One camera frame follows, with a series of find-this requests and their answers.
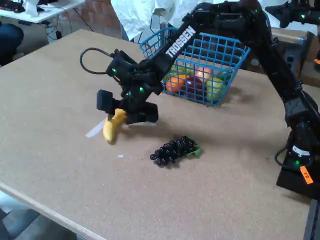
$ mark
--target black equipment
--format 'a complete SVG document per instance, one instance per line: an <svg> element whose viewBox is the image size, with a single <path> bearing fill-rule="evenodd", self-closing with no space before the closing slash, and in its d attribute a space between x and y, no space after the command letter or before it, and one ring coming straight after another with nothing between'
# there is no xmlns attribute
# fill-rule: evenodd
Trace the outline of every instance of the black equipment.
<svg viewBox="0 0 320 240"><path fill-rule="evenodd" d="M313 20L316 8L305 7L305 21ZM289 14L289 21L295 14ZM276 162L281 166L277 185L313 199L320 199L320 115L318 105L303 91L302 83L291 72L277 51L277 38L272 39L268 16L257 0L241 0L220 4L200 3L183 18L183 24L157 53L137 63L125 52L115 50L106 73L121 86L121 100L113 98L111 92L100 90L97 108L114 114L116 108L127 112L127 124L158 120L155 104L146 100L151 93L159 95L163 87L161 80L169 72L176 58L199 35L208 29L227 30L251 48L261 66L279 94L285 109L285 122L291 128L285 147L277 152ZM278 155L287 150L283 163ZM302 174L305 166L309 176ZM307 184L305 179L314 183Z"/></svg>
<svg viewBox="0 0 320 240"><path fill-rule="evenodd" d="M0 10L15 12L16 14L19 14L25 11L24 7L20 2L14 2L11 0L0 1Z"/></svg>
<svg viewBox="0 0 320 240"><path fill-rule="evenodd" d="M265 10L280 21L280 28L286 28L293 21L320 25L320 0L314 0L314 6L310 6L309 0L292 0L267 6Z"/></svg>

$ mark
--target orange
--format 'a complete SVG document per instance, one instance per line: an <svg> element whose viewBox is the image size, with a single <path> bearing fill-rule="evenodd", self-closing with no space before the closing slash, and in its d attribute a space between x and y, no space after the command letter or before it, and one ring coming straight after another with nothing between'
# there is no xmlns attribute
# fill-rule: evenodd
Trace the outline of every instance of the orange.
<svg viewBox="0 0 320 240"><path fill-rule="evenodd" d="M179 75L178 77L172 77L166 82L165 87L168 90L168 92L178 93L180 89L183 89L185 87L186 78L187 75Z"/></svg>

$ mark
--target table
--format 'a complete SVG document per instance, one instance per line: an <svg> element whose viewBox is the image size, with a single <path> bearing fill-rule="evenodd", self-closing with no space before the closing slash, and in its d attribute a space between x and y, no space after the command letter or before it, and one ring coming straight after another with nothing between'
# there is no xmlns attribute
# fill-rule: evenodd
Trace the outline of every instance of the table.
<svg viewBox="0 0 320 240"><path fill-rule="evenodd" d="M88 47L143 57L135 43L80 30L0 69L1 191L87 239L303 238L310 200L276 186L289 129L266 76L239 70L221 107L153 94L156 126L126 127L109 145L85 134L106 117L97 91L121 90L81 69ZM110 61L84 58L93 71ZM320 89L305 90L320 102ZM158 168L149 156L174 135L204 153Z"/></svg>
<svg viewBox="0 0 320 240"><path fill-rule="evenodd" d="M48 3L47 5L40 5L39 7L43 7L44 11L39 12L39 15L35 17L26 14L26 12L14 13L13 11L5 10L0 10L0 16L38 24L44 20L60 15L65 11L77 8L82 4L85 4L85 0L59 0L58 2Z"/></svg>

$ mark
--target brick wall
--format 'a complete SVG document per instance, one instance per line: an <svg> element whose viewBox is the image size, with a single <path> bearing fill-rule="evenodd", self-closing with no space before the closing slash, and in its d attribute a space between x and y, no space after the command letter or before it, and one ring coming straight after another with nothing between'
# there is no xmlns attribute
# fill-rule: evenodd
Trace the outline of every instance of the brick wall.
<svg viewBox="0 0 320 240"><path fill-rule="evenodd" d="M98 26L120 31L121 24L111 5L111 0L86 0L84 5L77 8L77 11L92 28ZM72 24L83 25L83 21L75 11L69 11L69 17Z"/></svg>

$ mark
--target white sticker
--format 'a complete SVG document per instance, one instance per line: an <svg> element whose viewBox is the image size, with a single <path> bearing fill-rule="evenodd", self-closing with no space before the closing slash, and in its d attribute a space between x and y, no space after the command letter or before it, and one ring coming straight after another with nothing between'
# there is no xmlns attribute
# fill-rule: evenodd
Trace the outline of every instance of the white sticker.
<svg viewBox="0 0 320 240"><path fill-rule="evenodd" d="M296 146L293 146L292 150L301 156L310 156L310 152L301 150L300 148L298 148Z"/></svg>
<svg viewBox="0 0 320 240"><path fill-rule="evenodd" d="M102 120L97 126L92 128L85 136L87 138L92 138L95 135L97 135L104 128L106 120L108 120L108 117L106 119Z"/></svg>

